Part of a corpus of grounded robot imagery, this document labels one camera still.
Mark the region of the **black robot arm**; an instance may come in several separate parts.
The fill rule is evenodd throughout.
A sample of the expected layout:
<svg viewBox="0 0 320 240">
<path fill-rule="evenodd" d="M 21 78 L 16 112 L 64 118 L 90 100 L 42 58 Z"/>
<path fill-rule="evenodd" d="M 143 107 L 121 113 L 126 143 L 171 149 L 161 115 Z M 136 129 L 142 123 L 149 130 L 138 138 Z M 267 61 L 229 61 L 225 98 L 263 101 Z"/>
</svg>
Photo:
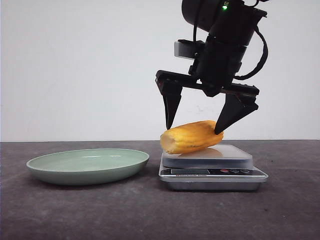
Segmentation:
<svg viewBox="0 0 320 240">
<path fill-rule="evenodd" d="M 226 128 L 256 111 L 259 89 L 242 84 L 257 74 L 268 58 L 263 46 L 256 67 L 238 75 L 242 58 L 253 34 L 258 34 L 258 22 L 267 13 L 249 6 L 242 0 L 184 0 L 181 4 L 184 19 L 195 29 L 208 33 L 205 41 L 180 39 L 174 44 L 176 57 L 192 59 L 188 74 L 165 70 L 156 73 L 156 84 L 163 97 L 166 127 L 171 128 L 181 100 L 183 88 L 202 90 L 208 97 L 225 94 L 225 103 L 214 132 Z"/>
</svg>

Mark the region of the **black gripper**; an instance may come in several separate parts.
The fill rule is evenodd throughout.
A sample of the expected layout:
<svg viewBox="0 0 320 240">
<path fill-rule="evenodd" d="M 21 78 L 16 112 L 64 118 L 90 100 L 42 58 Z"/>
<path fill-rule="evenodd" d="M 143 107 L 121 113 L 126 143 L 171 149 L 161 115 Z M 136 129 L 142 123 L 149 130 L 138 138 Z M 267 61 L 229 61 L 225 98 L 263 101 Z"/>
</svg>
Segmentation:
<svg viewBox="0 0 320 240">
<path fill-rule="evenodd" d="M 165 70 L 156 73 L 155 81 L 163 97 L 167 130 L 172 127 L 183 87 L 202 90 L 208 97 L 226 94 L 214 128 L 216 135 L 259 108 L 255 103 L 258 88 L 233 83 L 247 46 L 222 43 L 211 37 L 204 43 L 202 52 L 193 59 L 188 74 Z"/>
</svg>

